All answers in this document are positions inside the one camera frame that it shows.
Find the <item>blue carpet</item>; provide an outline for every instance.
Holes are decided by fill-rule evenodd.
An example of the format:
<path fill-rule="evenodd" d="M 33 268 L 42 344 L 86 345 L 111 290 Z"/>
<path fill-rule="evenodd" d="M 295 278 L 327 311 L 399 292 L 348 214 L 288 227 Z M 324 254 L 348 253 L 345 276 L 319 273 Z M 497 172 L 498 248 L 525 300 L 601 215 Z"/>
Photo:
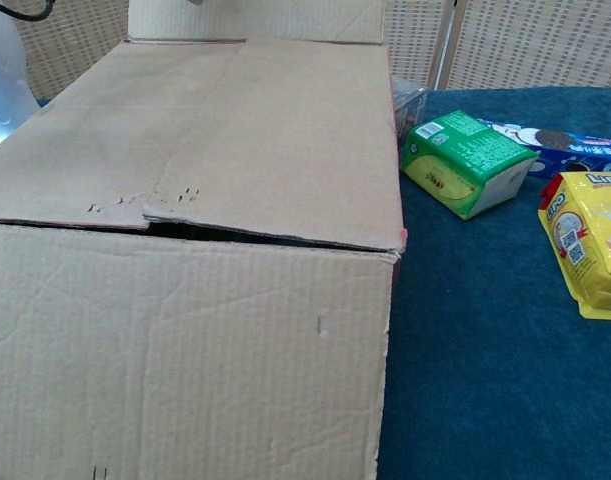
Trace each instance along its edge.
<path fill-rule="evenodd" d="M 611 89 L 433 92 L 500 122 L 611 137 Z M 578 314 L 536 211 L 464 223 L 406 177 L 379 480 L 611 479 L 611 322 Z"/>

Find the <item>yellow bag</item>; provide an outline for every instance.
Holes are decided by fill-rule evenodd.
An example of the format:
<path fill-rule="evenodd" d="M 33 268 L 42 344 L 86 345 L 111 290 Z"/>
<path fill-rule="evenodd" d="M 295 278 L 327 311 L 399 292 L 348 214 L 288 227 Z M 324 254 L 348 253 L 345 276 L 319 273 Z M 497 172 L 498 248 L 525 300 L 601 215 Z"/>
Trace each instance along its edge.
<path fill-rule="evenodd" d="M 611 320 L 611 173 L 562 173 L 541 196 L 538 216 L 581 314 Z"/>

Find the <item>torn cardboard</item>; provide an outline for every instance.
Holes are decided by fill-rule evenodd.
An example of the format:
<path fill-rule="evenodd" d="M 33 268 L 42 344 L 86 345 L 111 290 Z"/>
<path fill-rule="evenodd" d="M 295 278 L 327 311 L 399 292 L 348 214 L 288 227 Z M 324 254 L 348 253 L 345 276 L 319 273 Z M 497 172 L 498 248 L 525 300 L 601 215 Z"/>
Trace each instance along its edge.
<path fill-rule="evenodd" d="M 135 41 L 287 38 L 344 43 L 383 41 L 384 0 L 132 0 Z"/>
<path fill-rule="evenodd" d="M 0 478 L 375 478 L 404 246 L 386 59 L 121 45 L 0 146 Z"/>

